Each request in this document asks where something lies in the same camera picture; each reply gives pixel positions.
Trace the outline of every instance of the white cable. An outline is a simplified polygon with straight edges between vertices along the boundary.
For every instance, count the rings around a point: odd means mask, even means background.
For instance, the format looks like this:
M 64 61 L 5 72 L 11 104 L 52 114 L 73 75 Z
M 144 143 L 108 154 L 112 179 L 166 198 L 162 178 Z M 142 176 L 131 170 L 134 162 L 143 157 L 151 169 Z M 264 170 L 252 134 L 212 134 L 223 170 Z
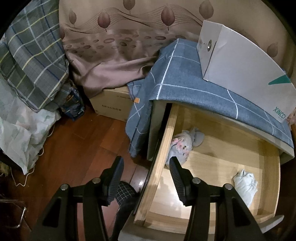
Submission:
M 11 176 L 12 176 L 12 179 L 13 179 L 13 181 L 14 181 L 14 183 L 15 183 L 15 186 L 17 187 L 18 185 L 21 185 L 22 187 L 24 187 L 24 186 L 26 186 L 28 175 L 32 174 L 32 173 L 35 171 L 35 167 L 33 167 L 33 171 L 32 171 L 32 172 L 29 172 L 29 173 L 26 175 L 26 180 L 25 180 L 25 184 L 24 184 L 24 185 L 21 184 L 21 183 L 16 184 L 16 182 L 15 182 L 15 178 L 13 177 L 12 169 L 11 169 L 11 168 L 10 168 L 10 171 L 11 171 Z
M 52 126 L 52 132 L 47 137 L 50 137 L 52 135 L 52 133 L 54 132 L 54 126 L 55 126 L 55 124 Z
M 42 147 L 42 154 L 38 154 L 38 156 L 42 156 L 43 155 L 43 153 L 44 153 L 44 148 Z

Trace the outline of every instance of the fabric sheet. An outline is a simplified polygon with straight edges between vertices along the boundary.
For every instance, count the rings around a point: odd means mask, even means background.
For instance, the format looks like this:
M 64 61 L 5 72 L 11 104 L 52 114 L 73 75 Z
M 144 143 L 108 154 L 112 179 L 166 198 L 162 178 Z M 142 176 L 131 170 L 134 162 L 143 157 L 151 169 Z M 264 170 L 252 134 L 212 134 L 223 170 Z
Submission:
M 294 148 L 286 121 L 279 123 L 252 102 L 202 78 L 196 45 L 177 39 L 160 50 L 159 59 L 145 79 L 128 84 L 131 97 L 140 99 L 134 102 L 126 123 L 130 154 L 138 154 L 149 133 L 152 100 L 194 104 L 253 126 Z
M 38 159 L 57 111 L 38 113 L 23 103 L 0 75 L 0 149 L 27 174 Z
M 59 31 L 59 1 L 32 0 L 1 39 L 1 74 L 32 110 L 55 112 L 62 107 L 75 120 L 84 113 L 84 104 L 68 79 L 68 64 Z

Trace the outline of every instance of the open drawer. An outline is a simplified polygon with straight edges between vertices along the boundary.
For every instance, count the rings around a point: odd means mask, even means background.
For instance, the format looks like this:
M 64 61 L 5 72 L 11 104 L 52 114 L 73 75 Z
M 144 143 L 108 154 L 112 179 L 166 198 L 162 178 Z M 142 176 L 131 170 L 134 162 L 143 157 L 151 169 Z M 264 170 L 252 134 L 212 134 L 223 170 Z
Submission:
M 179 201 L 170 171 L 164 167 L 172 136 L 196 126 L 205 134 L 182 166 L 207 184 L 233 183 L 242 169 L 254 174 L 258 191 L 250 211 L 258 223 L 274 217 L 279 197 L 280 162 L 277 147 L 231 122 L 198 109 L 173 104 L 161 146 L 135 223 L 167 232 L 185 233 L 191 207 Z M 211 204 L 209 233 L 215 232 L 215 205 Z

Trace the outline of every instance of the silver screw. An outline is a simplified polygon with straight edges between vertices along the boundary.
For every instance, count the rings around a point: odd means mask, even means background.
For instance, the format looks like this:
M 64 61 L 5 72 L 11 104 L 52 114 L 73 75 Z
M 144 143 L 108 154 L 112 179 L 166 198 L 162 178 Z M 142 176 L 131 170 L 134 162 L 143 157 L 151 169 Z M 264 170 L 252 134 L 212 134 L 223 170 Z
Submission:
M 229 183 L 226 183 L 226 184 L 225 184 L 225 188 L 226 188 L 227 190 L 231 190 L 231 189 L 233 188 L 233 186 L 232 186 L 231 184 L 229 184 Z
M 207 51 L 209 52 L 211 50 L 212 47 L 212 40 L 209 41 L 209 43 L 207 44 Z
M 101 179 L 98 178 L 98 177 L 95 177 L 95 178 L 92 180 L 92 182 L 93 182 L 94 184 L 98 184 L 98 183 L 100 183 L 100 181 L 101 181 Z
M 68 187 L 69 187 L 68 184 L 63 184 L 63 185 L 61 185 L 61 190 L 65 191 L 68 189 Z
M 200 179 L 198 177 L 195 177 L 192 179 L 192 182 L 195 184 L 200 184 Z

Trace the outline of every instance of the wooden floor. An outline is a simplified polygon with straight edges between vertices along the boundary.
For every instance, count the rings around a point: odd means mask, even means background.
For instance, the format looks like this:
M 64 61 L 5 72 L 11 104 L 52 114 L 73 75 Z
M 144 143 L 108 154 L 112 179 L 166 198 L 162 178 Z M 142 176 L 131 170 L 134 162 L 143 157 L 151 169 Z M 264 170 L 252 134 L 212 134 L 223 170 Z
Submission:
M 115 157 L 124 158 L 122 180 L 131 183 L 139 191 L 145 181 L 150 162 L 141 157 L 131 158 L 128 153 L 129 138 L 125 134 L 125 122 L 97 115 L 87 107 L 84 116 L 77 121 L 63 117 L 57 121 L 52 136 L 44 145 L 44 154 L 39 157 L 35 171 L 28 176 L 25 187 L 15 187 L 11 177 L 8 190 L 11 198 L 23 200 L 27 211 L 25 220 L 32 228 L 38 216 L 63 183 L 70 186 L 86 184 L 99 177 L 109 168 Z M 24 183 L 25 176 L 13 172 L 17 182 Z M 114 200 L 103 207 L 108 234 L 112 233 L 118 204 Z M 21 236 L 26 241 L 29 229 L 22 224 Z M 82 205 L 78 205 L 79 240 L 84 239 Z

